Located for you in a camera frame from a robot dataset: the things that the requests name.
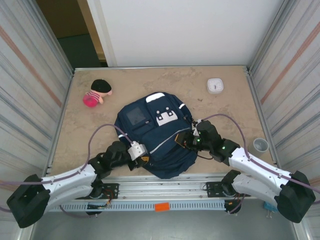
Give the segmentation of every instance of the white wall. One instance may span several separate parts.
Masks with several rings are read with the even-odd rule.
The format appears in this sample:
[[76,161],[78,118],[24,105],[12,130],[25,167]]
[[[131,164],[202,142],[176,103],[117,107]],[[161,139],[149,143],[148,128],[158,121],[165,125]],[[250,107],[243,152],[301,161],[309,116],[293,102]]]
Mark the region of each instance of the white wall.
[[110,67],[247,65],[283,0],[88,0]]

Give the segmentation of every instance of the black hat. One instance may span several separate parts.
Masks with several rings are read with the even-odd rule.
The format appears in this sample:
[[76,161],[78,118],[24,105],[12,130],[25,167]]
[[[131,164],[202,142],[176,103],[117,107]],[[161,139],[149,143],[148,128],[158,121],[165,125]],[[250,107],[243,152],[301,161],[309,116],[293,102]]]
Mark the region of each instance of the black hat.
[[97,79],[93,81],[91,90],[97,91],[98,93],[108,93],[111,91],[111,86],[106,80]]

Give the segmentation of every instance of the plush doll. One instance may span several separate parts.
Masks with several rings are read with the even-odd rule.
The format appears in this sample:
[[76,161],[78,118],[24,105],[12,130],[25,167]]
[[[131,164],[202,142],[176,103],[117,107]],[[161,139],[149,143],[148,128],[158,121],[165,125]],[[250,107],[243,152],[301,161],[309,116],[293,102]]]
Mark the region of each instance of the plush doll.
[[97,79],[93,81],[91,90],[84,95],[83,103],[89,108],[94,108],[98,105],[98,102],[103,104],[103,98],[111,94],[110,84],[104,79]]

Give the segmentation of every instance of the corrugated metal wall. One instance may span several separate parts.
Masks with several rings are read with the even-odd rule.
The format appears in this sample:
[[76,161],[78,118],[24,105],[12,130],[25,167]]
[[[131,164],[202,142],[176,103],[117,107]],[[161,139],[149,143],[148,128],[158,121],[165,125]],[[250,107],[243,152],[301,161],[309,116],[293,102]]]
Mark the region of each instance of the corrugated metal wall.
[[[46,24],[34,1],[0,1],[0,182],[41,175],[47,165],[73,74]],[[8,208],[14,189],[0,185],[0,206]],[[3,226],[0,239],[9,239]]]
[[[250,72],[278,163],[320,186],[320,1],[288,2]],[[319,215],[318,206],[308,213],[314,239]]]

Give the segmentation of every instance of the doorway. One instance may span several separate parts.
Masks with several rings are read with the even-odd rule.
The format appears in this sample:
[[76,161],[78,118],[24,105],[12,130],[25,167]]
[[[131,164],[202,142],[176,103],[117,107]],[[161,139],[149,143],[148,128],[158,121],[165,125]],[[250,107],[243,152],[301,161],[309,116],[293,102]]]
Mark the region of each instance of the doorway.
[[73,69],[107,67],[86,0],[36,0]]

